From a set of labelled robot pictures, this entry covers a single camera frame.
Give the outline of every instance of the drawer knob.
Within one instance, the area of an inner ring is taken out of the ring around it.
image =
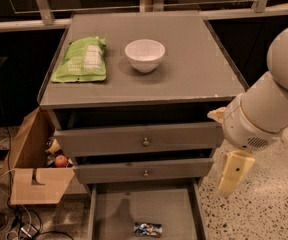
[[[144,147],[148,147],[149,145],[151,145],[151,143],[150,143],[150,141],[148,140],[148,138],[145,137],[145,138],[143,139],[142,145],[143,145]]]

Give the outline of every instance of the cardboard box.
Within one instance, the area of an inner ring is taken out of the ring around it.
[[[9,169],[15,171],[12,205],[60,202],[74,172],[72,168],[43,168],[46,143],[53,132],[40,108],[24,118],[1,170],[1,174]]]

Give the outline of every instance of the speckled floor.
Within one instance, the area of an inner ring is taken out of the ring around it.
[[[5,135],[4,142],[0,141],[0,147],[2,145],[5,145]],[[209,239],[288,239],[288,129],[281,141],[255,154],[256,163],[251,172],[232,195],[224,198],[218,194],[217,184],[224,167],[225,154],[232,150],[235,148],[224,141],[214,155],[214,166],[200,186]],[[0,191],[0,211],[10,215],[9,225],[0,232],[0,239],[5,239],[14,219],[6,201],[7,196]],[[28,206],[27,209],[41,216],[44,232],[58,230],[70,234],[74,239],[86,239],[89,199],[85,194],[65,195],[59,205]],[[35,214],[31,213],[31,216],[38,227]],[[8,239],[14,239],[15,235],[12,234]],[[46,234],[38,239],[69,238]]]

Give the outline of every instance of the green bag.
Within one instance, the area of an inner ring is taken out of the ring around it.
[[[105,47],[105,39],[96,36],[70,43],[51,81],[67,83],[105,80]]]

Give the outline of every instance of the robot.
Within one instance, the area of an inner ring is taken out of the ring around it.
[[[253,151],[267,148],[288,127],[288,28],[272,42],[266,72],[247,92],[209,117],[220,118],[224,138],[239,150],[230,152],[219,191],[231,194],[251,169]]]

